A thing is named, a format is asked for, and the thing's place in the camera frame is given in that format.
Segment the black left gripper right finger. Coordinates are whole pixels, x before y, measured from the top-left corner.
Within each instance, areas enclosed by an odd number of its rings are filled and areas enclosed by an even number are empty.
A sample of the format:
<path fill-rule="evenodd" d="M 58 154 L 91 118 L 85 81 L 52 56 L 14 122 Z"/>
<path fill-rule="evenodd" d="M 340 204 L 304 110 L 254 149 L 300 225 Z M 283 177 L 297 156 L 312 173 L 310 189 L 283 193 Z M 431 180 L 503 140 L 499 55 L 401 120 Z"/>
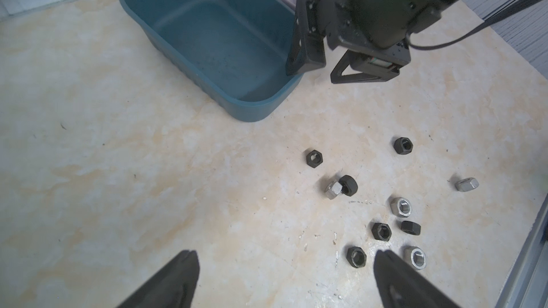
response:
<path fill-rule="evenodd" d="M 393 251 L 378 250 L 373 270 L 384 307 L 458 307 Z"/>

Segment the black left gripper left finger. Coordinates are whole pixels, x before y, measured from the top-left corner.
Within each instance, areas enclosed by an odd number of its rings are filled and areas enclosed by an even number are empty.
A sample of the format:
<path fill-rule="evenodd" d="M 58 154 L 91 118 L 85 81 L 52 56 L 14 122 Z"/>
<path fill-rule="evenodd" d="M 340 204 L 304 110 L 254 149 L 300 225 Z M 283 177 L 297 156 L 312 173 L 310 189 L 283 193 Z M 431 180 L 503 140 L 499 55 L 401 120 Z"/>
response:
<path fill-rule="evenodd" d="M 183 250 L 118 307 L 190 307 L 199 273 L 198 253 Z"/>

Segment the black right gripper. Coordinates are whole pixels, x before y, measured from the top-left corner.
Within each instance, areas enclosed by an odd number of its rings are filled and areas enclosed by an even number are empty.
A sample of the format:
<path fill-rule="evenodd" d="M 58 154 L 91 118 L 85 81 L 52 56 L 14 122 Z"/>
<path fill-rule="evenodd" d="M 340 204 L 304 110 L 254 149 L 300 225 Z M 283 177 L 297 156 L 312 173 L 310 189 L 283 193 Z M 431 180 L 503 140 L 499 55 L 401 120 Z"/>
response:
<path fill-rule="evenodd" d="M 347 51 L 331 72 L 332 84 L 387 82 L 411 62 L 405 40 L 440 20 L 442 0 L 297 0 L 289 76 L 324 68 L 325 25 L 331 49 Z"/>

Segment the black hex nut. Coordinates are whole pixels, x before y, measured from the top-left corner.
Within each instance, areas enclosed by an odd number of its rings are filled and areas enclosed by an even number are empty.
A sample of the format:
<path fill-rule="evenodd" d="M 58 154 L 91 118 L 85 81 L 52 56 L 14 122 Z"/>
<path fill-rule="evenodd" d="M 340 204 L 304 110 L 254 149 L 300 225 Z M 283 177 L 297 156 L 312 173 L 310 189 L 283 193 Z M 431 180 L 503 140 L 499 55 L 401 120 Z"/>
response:
<path fill-rule="evenodd" d="M 365 251 L 358 246 L 351 246 L 347 249 L 346 259 L 353 268 L 363 268 L 367 263 Z"/>
<path fill-rule="evenodd" d="M 323 154 L 320 151 L 312 150 L 306 155 L 305 159 L 308 166 L 317 168 L 323 163 Z"/>
<path fill-rule="evenodd" d="M 393 148 L 398 155 L 407 155 L 410 154 L 413 150 L 413 143 L 411 139 L 400 137 L 396 139 L 393 143 Z"/>
<path fill-rule="evenodd" d="M 415 235 L 418 236 L 422 232 L 422 226 L 416 222 L 412 222 L 409 220 L 404 220 L 400 224 L 401 231 L 409 234 L 409 235 Z"/>
<path fill-rule="evenodd" d="M 376 240 L 388 242 L 392 237 L 392 230 L 389 225 L 375 222 L 371 228 L 372 235 Z"/>
<path fill-rule="evenodd" d="M 358 184 L 356 180 L 350 175 L 344 175 L 338 180 L 342 186 L 342 193 L 348 197 L 352 197 L 358 192 Z"/>

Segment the silver hex nut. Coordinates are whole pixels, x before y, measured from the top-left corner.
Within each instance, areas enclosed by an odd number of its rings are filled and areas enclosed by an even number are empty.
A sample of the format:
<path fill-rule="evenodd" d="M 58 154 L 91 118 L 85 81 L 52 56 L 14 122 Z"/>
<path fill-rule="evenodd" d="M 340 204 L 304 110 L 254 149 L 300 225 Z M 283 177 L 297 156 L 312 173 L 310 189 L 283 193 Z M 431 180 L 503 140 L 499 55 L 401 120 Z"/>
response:
<path fill-rule="evenodd" d="M 338 181 L 331 182 L 325 189 L 325 195 L 330 199 L 334 200 L 338 197 L 343 191 L 342 185 Z"/>
<path fill-rule="evenodd" d="M 423 270 L 427 265 L 426 254 L 416 246 L 407 246 L 403 251 L 403 259 L 416 270 Z"/>
<path fill-rule="evenodd" d="M 480 186 L 476 178 L 463 178 L 455 183 L 455 188 L 459 192 L 469 192 Z"/>
<path fill-rule="evenodd" d="M 393 215 L 398 218 L 407 218 L 412 214 L 412 205 L 410 201 L 403 197 L 393 198 L 390 201 L 390 209 Z"/>

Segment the teal plastic storage box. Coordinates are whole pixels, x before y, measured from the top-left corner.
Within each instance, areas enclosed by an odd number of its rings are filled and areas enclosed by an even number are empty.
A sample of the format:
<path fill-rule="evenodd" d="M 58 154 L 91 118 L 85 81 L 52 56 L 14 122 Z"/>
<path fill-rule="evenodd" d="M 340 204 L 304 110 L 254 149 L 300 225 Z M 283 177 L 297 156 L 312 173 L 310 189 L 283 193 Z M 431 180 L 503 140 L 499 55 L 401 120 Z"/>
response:
<path fill-rule="evenodd" d="M 119 0 L 152 45 L 230 116 L 268 117 L 288 76 L 294 12 L 280 0 Z"/>

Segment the aluminium frame post right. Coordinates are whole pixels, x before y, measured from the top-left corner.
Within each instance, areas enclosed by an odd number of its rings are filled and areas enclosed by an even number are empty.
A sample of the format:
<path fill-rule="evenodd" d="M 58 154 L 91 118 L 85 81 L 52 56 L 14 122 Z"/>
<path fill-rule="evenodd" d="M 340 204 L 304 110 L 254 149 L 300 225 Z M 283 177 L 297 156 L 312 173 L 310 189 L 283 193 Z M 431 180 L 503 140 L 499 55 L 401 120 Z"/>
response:
<path fill-rule="evenodd" d="M 547 306 L 547 201 L 502 288 L 497 307 Z"/>

